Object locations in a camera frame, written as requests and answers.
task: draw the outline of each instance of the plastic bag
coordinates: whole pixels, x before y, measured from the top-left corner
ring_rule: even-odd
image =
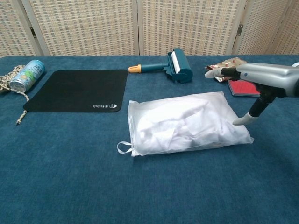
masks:
[[[175,153],[252,143],[245,126],[234,126],[237,115],[223,92],[194,94],[138,103],[130,101],[131,143],[117,145],[132,156]],[[130,145],[123,152],[120,144]]]

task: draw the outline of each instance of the robotic arm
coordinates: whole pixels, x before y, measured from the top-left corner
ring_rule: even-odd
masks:
[[[206,73],[206,78],[231,77],[251,82],[260,92],[260,97],[242,118],[233,125],[247,125],[255,121],[276,97],[299,97],[299,68],[264,63],[248,63],[237,68],[217,68]]]

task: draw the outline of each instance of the black mouse pad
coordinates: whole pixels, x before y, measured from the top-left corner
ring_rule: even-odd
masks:
[[[126,70],[55,71],[24,109],[30,112],[116,112],[121,109]]]

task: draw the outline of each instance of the woven panel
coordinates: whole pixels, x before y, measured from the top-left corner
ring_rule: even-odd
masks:
[[[290,10],[274,47],[274,54],[299,54],[299,0]]]
[[[239,1],[143,0],[145,55],[181,47],[187,55],[222,55]]]
[[[287,4],[286,0],[254,0],[237,54],[265,54]]]
[[[0,1],[0,57],[34,56],[35,51],[13,5],[14,0]]]
[[[30,0],[51,55],[133,55],[130,0]]]

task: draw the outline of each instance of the drink can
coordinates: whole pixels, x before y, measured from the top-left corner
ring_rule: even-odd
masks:
[[[45,66],[42,62],[32,60],[10,81],[9,86],[13,90],[26,92],[45,70]]]

